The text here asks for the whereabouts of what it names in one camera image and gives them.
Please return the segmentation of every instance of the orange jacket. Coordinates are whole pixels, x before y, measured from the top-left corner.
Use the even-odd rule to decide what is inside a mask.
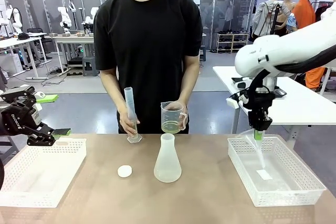
[[[309,0],[300,0],[292,11],[298,22],[298,28],[304,28],[316,21],[315,12]]]

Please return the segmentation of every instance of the man in black t-shirt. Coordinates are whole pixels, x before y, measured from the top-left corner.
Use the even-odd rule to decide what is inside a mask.
[[[140,134],[162,133],[161,102],[178,101],[187,113],[203,30],[192,0],[107,0],[94,24],[96,66],[117,107],[119,133],[136,133],[126,87],[133,88]],[[188,133],[188,125],[180,133]]]

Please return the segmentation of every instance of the office chair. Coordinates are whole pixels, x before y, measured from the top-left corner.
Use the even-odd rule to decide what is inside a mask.
[[[27,28],[27,32],[28,33],[43,33],[43,30],[42,30],[42,28],[39,28],[39,27],[37,27],[37,28]],[[53,39],[46,39],[45,37],[44,37],[44,35],[42,35],[41,36],[41,41],[42,41],[42,44],[43,44],[43,48],[46,48],[45,47],[45,43],[49,43],[49,42],[52,42],[53,41]],[[39,45],[39,41],[34,41],[34,45],[35,46],[38,46]]]

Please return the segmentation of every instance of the orange pants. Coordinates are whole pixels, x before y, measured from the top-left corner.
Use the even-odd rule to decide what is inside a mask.
[[[324,69],[324,67],[314,68],[306,73],[306,87],[308,89],[316,89],[320,86]]]

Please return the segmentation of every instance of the brown table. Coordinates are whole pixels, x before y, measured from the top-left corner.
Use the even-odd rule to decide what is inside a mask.
[[[153,175],[159,135],[144,135],[138,144],[122,135],[70,137],[87,138],[87,157],[58,207],[0,207],[0,223],[336,223],[329,191],[315,206],[255,207],[228,157],[227,135],[178,135],[182,176],[171,184]],[[131,165],[133,174],[118,177],[121,165]]]

